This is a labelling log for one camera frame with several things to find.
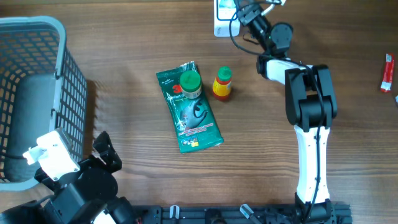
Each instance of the laundry basket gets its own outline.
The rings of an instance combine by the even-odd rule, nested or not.
[[[21,156],[63,127],[71,156],[83,157],[87,84],[66,46],[62,23],[47,17],[0,19],[0,150]],[[37,162],[0,156],[0,191],[38,184]]]

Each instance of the red candy bar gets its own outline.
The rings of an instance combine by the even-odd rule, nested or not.
[[[395,61],[396,59],[393,54],[386,54],[386,68],[384,69],[383,82],[381,83],[381,91],[384,93],[391,91]]]

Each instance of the yellow label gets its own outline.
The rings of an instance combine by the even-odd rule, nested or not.
[[[231,84],[232,81],[230,81],[227,85],[219,84],[216,78],[213,84],[213,92],[218,96],[226,96],[231,93]]]

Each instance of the jar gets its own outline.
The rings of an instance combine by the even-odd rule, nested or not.
[[[188,99],[195,99],[201,93],[201,77],[195,71],[186,71],[180,76],[182,94]]]
[[[217,100],[228,100],[231,94],[232,71],[229,67],[224,66],[218,70],[217,77],[213,84],[213,96]]]

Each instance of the basket bottom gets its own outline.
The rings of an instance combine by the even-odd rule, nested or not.
[[[38,137],[49,132],[54,94],[53,74],[30,75],[19,82],[7,143],[8,154],[21,156],[29,147],[37,145]],[[31,179],[38,168],[38,162],[29,166],[26,160],[6,158],[3,172],[10,182],[22,182]]]

